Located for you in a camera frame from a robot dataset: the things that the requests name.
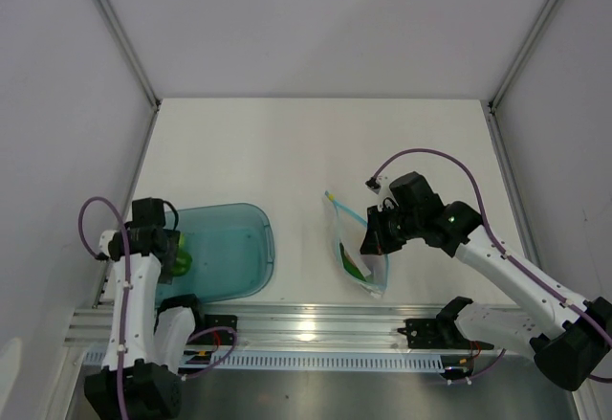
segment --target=green object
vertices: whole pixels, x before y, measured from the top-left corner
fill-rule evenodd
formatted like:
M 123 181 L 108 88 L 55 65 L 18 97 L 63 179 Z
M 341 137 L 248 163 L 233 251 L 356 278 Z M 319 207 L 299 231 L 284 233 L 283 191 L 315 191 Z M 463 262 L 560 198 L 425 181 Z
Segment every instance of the green object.
M 349 274 L 350 276 L 354 276 L 356 279 L 359 279 L 361 281 L 367 281 L 365 279 L 365 276 L 363 276 L 363 274 L 360 272 L 360 269 L 358 269 L 357 266 L 351 260 L 351 258 L 346 255 L 346 253 L 344 252 L 344 245 L 342 245 L 341 243 L 340 256 L 342 257 L 342 266 L 344 267 L 344 270 L 347 274 Z
M 176 262 L 171 270 L 172 276 L 183 276 L 189 271 L 189 269 L 191 269 L 193 258 L 191 257 L 191 254 L 185 251 L 184 247 L 185 236 L 181 233 L 181 237 L 179 238 L 179 250 L 176 253 Z

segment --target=cable connector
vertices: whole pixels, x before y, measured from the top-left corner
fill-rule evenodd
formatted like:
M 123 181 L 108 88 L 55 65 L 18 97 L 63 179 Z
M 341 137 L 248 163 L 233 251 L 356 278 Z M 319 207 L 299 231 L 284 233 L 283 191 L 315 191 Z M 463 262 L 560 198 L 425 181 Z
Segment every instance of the cable connector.
M 367 188 L 369 188 L 370 190 L 372 190 L 374 193 L 376 193 L 377 195 L 379 194 L 379 192 L 381 191 L 381 183 L 379 182 L 379 180 L 375 177 L 371 177 L 370 179 L 368 179 L 365 182 L 365 185 L 367 186 Z

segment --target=plastic bag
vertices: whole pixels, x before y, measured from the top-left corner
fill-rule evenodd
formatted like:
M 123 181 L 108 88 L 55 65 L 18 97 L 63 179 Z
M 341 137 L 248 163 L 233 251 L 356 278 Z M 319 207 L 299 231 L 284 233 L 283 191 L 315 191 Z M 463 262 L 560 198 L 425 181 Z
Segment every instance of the plastic bag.
M 325 192 L 334 207 L 334 240 L 332 249 L 343 272 L 374 298 L 382 298 L 389 276 L 388 255 L 361 255 L 360 246 L 367 222 Z

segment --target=perforated metal strip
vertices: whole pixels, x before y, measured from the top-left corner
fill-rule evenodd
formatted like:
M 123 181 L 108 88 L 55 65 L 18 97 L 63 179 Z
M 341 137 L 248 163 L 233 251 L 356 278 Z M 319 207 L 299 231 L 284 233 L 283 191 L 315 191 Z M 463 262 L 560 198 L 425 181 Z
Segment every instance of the perforated metal strip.
M 223 352 L 212 356 L 218 361 Z M 104 350 L 92 348 L 85 356 L 85 365 L 101 365 Z M 203 368 L 207 365 L 187 365 L 183 368 Z M 444 372 L 439 355 L 412 353 L 356 354 L 319 353 L 294 351 L 249 351 L 243 350 L 229 356 L 219 369 L 256 370 L 334 370 L 354 372 Z

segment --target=table surface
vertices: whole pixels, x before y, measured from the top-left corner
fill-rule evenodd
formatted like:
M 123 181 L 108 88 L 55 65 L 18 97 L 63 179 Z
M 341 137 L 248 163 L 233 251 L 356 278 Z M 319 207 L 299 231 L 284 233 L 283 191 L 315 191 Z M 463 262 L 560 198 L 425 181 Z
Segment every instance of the table surface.
M 466 296 L 512 303 L 471 268 L 421 240 L 391 256 L 382 299 L 347 279 L 333 257 L 327 189 L 365 216 L 378 203 L 364 182 L 394 153 L 443 150 L 478 181 L 496 230 L 520 251 L 518 233 L 482 107 L 476 100 L 165 99 L 134 198 L 163 197 L 177 209 L 248 202 L 267 213 L 275 240 L 273 277 L 241 302 L 444 304 Z M 463 172 L 413 154 L 387 168 L 416 170 L 443 201 L 476 207 Z

